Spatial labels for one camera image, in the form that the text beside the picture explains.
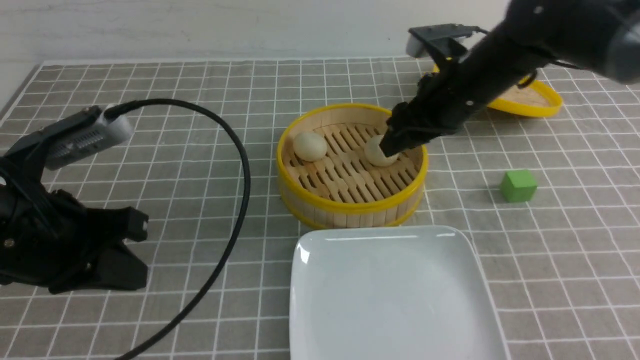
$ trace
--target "bamboo steamer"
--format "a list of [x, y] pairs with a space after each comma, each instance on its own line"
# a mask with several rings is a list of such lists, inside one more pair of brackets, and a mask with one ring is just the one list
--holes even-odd
[[[278, 187], [289, 211], [316, 229], [402, 224], [424, 197], [425, 146], [400, 154], [389, 167], [375, 167], [364, 145], [383, 134], [391, 112], [368, 104], [338, 104], [295, 120], [278, 142]], [[310, 163], [293, 151], [293, 139], [314, 131], [327, 141], [327, 155]]]

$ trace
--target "yellow steamer lid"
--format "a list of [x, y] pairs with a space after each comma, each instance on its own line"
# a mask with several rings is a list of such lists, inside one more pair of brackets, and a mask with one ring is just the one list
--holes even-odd
[[[433, 71], [439, 71], [437, 65], [433, 66]], [[554, 89], [535, 80], [523, 89], [512, 86], [487, 107], [526, 117], [551, 117], [562, 105], [562, 97]]]

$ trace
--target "white grid line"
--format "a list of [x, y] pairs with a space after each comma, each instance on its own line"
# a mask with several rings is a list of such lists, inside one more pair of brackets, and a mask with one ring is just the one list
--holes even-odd
[[[184, 70], [184, 64], [183, 64], [183, 66], [180, 68], [180, 74], [182, 74], [182, 71], [183, 71], [183, 70]], [[178, 89], [178, 84], [179, 84], [179, 80], [178, 80], [178, 81], [176, 81], [176, 83], [175, 83], [175, 89], [173, 89], [173, 95], [174, 95], [174, 96], [175, 96], [175, 92], [176, 92], [176, 91], [177, 91], [177, 89]], [[168, 119], [168, 115], [169, 115], [169, 112], [170, 112], [170, 111], [171, 111], [171, 106], [169, 106], [169, 107], [167, 108], [167, 110], [166, 110], [166, 115], [165, 115], [164, 123], [163, 123], [163, 130], [164, 130], [164, 127], [166, 126], [166, 121], [167, 121], [167, 119]], [[157, 156], [157, 145], [159, 145], [159, 144], [160, 144], [160, 141], [162, 140], [162, 135], [163, 135], [163, 131], [161, 131], [160, 136], [158, 136], [158, 140], [157, 140], [156, 148], [155, 148], [155, 150], [154, 150], [154, 155], [153, 155], [153, 158], [152, 158], [152, 159], [155, 159], [155, 158], [156, 158], [156, 156]], [[187, 146], [186, 146], [186, 144], [185, 144], [185, 146], [184, 146], [184, 152], [182, 153], [182, 159], [184, 159], [184, 153], [186, 152], [186, 149], [187, 149]], [[126, 157], [127, 157], [127, 152], [125, 151], [124, 159], [126, 159]], [[149, 178], [149, 175], [151, 174], [151, 168], [152, 168], [152, 167], [149, 167], [149, 170], [147, 171], [147, 179]], [[141, 201], [141, 199], [142, 199], [142, 194], [144, 194], [144, 191], [145, 191], [145, 185], [146, 185], [146, 182], [145, 182], [145, 184], [142, 186], [142, 189], [140, 190], [140, 196], [139, 196], [139, 198], [138, 198], [138, 203], [137, 203], [136, 207], [138, 207], [138, 206], [140, 205], [140, 201]], [[171, 194], [171, 199], [169, 200], [169, 208], [168, 208], [167, 213], [166, 213], [166, 218], [165, 218], [165, 220], [164, 220], [163, 228], [162, 228], [162, 231], [161, 231], [161, 234], [160, 234], [160, 239], [162, 239], [162, 238], [163, 238], [164, 230], [166, 229], [166, 224], [167, 224], [167, 220], [169, 219], [169, 214], [170, 214], [170, 211], [171, 211], [171, 204], [172, 204], [172, 202], [173, 202], [173, 197], [174, 197], [174, 195], [175, 195], [175, 189], [176, 189], [177, 185], [178, 185], [178, 182], [176, 181], [176, 183], [175, 183], [175, 184], [174, 184], [174, 186], [173, 186], [173, 191], [172, 191], [172, 194]], [[152, 263], [152, 264], [156, 262], [156, 257], [157, 257], [158, 249], [160, 249], [160, 241], [158, 241], [157, 243], [155, 243], [155, 245], [156, 245], [156, 249], [155, 249], [155, 251], [154, 251], [153, 260], [151, 261], [151, 263]], [[147, 298], [148, 298], [149, 284], [151, 283], [151, 281], [152, 281], [152, 279], [153, 279], [153, 276], [154, 276], [154, 267], [151, 267], [151, 269], [150, 269], [150, 271], [148, 272], [148, 275], [147, 275], [147, 287], [145, 288], [145, 296], [144, 296], [144, 297], [143, 297], [143, 299], [142, 299], [142, 306], [141, 306], [141, 309], [140, 309], [140, 314], [139, 314], [139, 317], [138, 317], [138, 321], [142, 321], [142, 316], [143, 316], [143, 314], [144, 314], [144, 312], [145, 312], [145, 304], [147, 303]], [[135, 329], [135, 331], [134, 331], [133, 339], [131, 340], [131, 348], [133, 348], [133, 347], [135, 347], [135, 346], [136, 346], [136, 341], [137, 341], [137, 339], [138, 339], [138, 334], [139, 334], [139, 333], [140, 333], [140, 325], [136, 325], [136, 329]]]
[[[202, 74], [202, 80], [200, 80], [200, 88], [198, 91], [198, 101], [196, 103], [199, 103], [200, 101], [200, 97], [202, 96], [202, 88], [204, 87], [204, 83], [205, 80], [207, 79], [207, 71], [208, 71], [209, 67], [205, 65], [204, 68], [204, 72]], [[191, 139], [191, 135], [193, 134], [193, 124], [195, 124], [196, 122], [196, 116], [199, 115], [197, 114], [195, 111], [193, 113], [193, 115], [191, 116], [191, 125], [189, 127], [189, 134], [187, 135], [187, 141], [189, 141]], [[216, 143], [218, 143], [217, 141], [217, 137], [218, 137], [218, 133], [220, 131], [216, 131], [216, 141], [214, 142], [213, 145], [213, 151], [211, 152], [211, 159], [213, 160], [214, 154], [216, 152]], [[184, 154], [186, 154], [187, 152], [187, 145], [184, 146]], [[211, 166], [213, 165], [213, 162], [210, 162], [209, 165], [209, 172], [207, 173], [207, 175], [211, 174]], [[180, 171], [182, 170], [182, 167], [180, 166], [180, 168], [178, 169], [178, 174], [180, 174]], [[205, 182], [205, 193], [207, 193], [207, 189], [209, 187], [209, 182]], [[202, 199], [202, 204], [200, 206], [200, 217], [202, 218], [202, 213], [204, 212], [204, 204], [205, 204], [205, 199]], [[171, 207], [169, 207], [167, 209], [167, 214], [168, 212], [171, 211]], [[197, 229], [196, 229], [196, 239], [198, 238], [198, 232], [200, 231], [200, 222], [201, 220], [198, 220], [197, 223]], [[184, 281], [184, 288], [182, 290], [182, 296], [180, 298], [180, 311], [182, 311], [182, 309], [184, 309], [184, 302], [186, 299], [186, 291], [187, 288], [189, 286], [189, 276], [191, 275], [191, 265], [193, 264], [193, 253], [195, 251], [196, 248], [196, 244], [197, 242], [193, 242], [193, 245], [191, 246], [191, 253], [189, 255], [189, 265], [187, 267], [187, 279]], [[178, 327], [176, 327], [173, 331], [173, 344], [171, 345], [171, 354], [175, 353], [175, 344], [178, 342], [178, 332], [180, 331], [180, 329]]]

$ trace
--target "black cable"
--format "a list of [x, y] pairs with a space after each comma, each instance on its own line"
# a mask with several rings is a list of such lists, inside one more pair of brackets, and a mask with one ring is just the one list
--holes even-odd
[[[485, 34], [485, 35], [488, 35], [488, 34], [489, 34], [489, 31], [487, 31], [487, 30], [485, 30], [485, 29], [483, 29], [483, 28], [480, 28], [479, 26], [476, 26], [476, 27], [474, 28], [474, 30], [475, 30], [476, 32], [478, 32], [478, 33], [482, 33], [482, 34]], [[556, 66], [566, 67], [567, 69], [573, 69], [573, 70], [584, 70], [583, 68], [581, 68], [581, 67], [579, 67], [579, 66], [575, 66], [575, 65], [573, 65], [573, 64], [565, 63], [565, 62], [562, 62], [562, 61], [554, 60], [554, 61], [552, 61], [552, 62], [550, 62], [550, 63], [551, 63], [551, 64], [553, 64], [553, 65], [556, 65]]]
[[126, 102], [121, 105], [116, 105], [112, 108], [109, 108], [104, 111], [104, 116], [107, 119], [116, 119], [117, 117], [124, 115], [130, 111], [137, 110], [142, 108], [143, 106], [150, 105], [171, 105], [177, 106], [179, 108], [185, 108], [189, 110], [193, 110], [197, 113], [200, 113], [211, 120], [217, 122], [229, 135], [233, 143], [236, 145], [238, 152], [240, 153], [240, 161], [242, 163], [243, 175], [244, 175], [244, 190], [242, 195], [242, 203], [240, 205], [240, 211], [238, 212], [238, 218], [236, 220], [236, 224], [234, 225], [233, 231], [231, 232], [231, 237], [229, 238], [229, 242], [227, 243], [227, 247], [225, 251], [222, 253], [222, 257], [218, 261], [218, 265], [213, 270], [211, 276], [205, 281], [204, 285], [196, 296], [193, 297], [191, 301], [178, 313], [178, 315], [173, 318], [168, 324], [165, 325], [160, 331], [158, 331], [155, 335], [151, 336], [147, 341], [142, 344], [134, 347], [126, 354], [118, 357], [116, 360], [131, 360], [136, 356], [142, 354], [144, 351], [148, 350], [150, 347], [154, 346], [158, 341], [160, 341], [163, 337], [168, 335], [178, 324], [187, 317], [187, 315], [198, 305], [198, 303], [202, 300], [202, 298], [207, 294], [211, 286], [216, 281], [222, 269], [225, 267], [227, 260], [229, 259], [229, 255], [231, 255], [231, 251], [236, 244], [236, 240], [240, 233], [240, 228], [242, 228], [242, 224], [244, 222], [244, 216], [246, 215], [247, 207], [249, 205], [249, 194], [251, 190], [251, 175], [249, 173], [249, 159], [246, 155], [246, 150], [242, 145], [242, 142], [236, 135], [236, 133], [231, 129], [231, 127], [222, 120], [215, 113], [195, 104], [191, 104], [190, 102], [175, 100], [175, 99], [148, 99], [148, 100], [139, 100], [139, 101], [131, 101]]
[[560, 66], [560, 67], [566, 67], [567, 69], [584, 70], [583, 68], [581, 68], [579, 66], [575, 66], [573, 64], [565, 63], [565, 62], [562, 62], [562, 61], [552, 61], [551, 63], [554, 64], [554, 65]]

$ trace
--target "white plate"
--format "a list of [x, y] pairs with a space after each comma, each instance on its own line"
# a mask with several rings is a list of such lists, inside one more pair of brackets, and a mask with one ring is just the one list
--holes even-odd
[[304, 235], [293, 259], [292, 360], [503, 360], [466, 237], [445, 226]]

